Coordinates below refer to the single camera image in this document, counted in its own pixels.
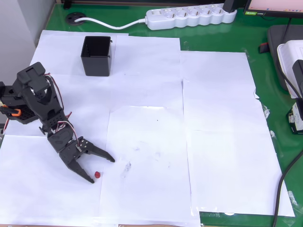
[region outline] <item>orange part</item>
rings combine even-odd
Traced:
[[[12,113],[11,115],[13,116],[13,117],[19,117],[19,116],[21,116],[21,110],[20,109],[15,109],[15,110],[18,110],[18,113]]]
[[[15,109],[15,110],[18,110],[18,113],[12,113],[11,115],[13,116],[13,117],[19,117],[19,116],[21,116],[21,110],[20,109]]]

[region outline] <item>white device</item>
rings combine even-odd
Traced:
[[[281,44],[277,48],[281,69],[297,91],[299,86],[294,76],[293,65],[297,60],[303,60],[303,40],[290,40],[285,44]],[[292,98],[297,95],[292,88],[286,83],[288,91]]]
[[[231,23],[235,19],[237,11],[235,10],[232,13],[227,13],[222,9],[222,7],[223,3],[202,6],[152,9],[146,12],[145,18],[139,19],[122,27],[114,27],[102,21],[89,17],[76,19],[75,22],[88,20],[115,30],[121,30],[138,23],[147,24],[147,27],[151,30],[170,29],[173,27]]]
[[[302,134],[303,121],[302,121],[297,103],[295,103],[293,105],[291,112],[288,113],[288,120],[289,120],[289,123],[293,124],[293,126],[292,126],[293,132],[299,132],[300,134]]]

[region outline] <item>robotic arm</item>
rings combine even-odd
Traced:
[[[10,120],[22,124],[39,119],[39,127],[52,147],[59,153],[66,166],[91,183],[94,180],[76,161],[82,154],[93,154],[111,162],[114,158],[106,151],[94,146],[82,136],[77,138],[72,124],[64,114],[54,87],[53,78],[45,74],[41,63],[37,62],[17,74],[12,86],[0,82],[0,112]]]

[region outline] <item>white wall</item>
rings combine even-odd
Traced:
[[[35,45],[45,28],[55,0],[18,0]]]
[[[54,0],[0,0],[0,81],[12,85],[28,67]],[[0,113],[0,123],[6,116]]]

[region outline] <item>gray object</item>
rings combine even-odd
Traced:
[[[297,60],[293,65],[294,77],[299,86],[299,91],[303,97],[303,60]]]
[[[267,31],[268,45],[271,56],[273,57],[277,75],[281,87],[288,91],[284,77],[282,76],[283,71],[280,66],[277,48],[282,44],[284,34],[286,31],[286,25],[274,25],[271,26]],[[290,25],[285,37],[285,43],[289,40],[303,40],[303,25]]]
[[[111,65],[109,36],[86,36],[81,59],[87,76],[108,77]]]

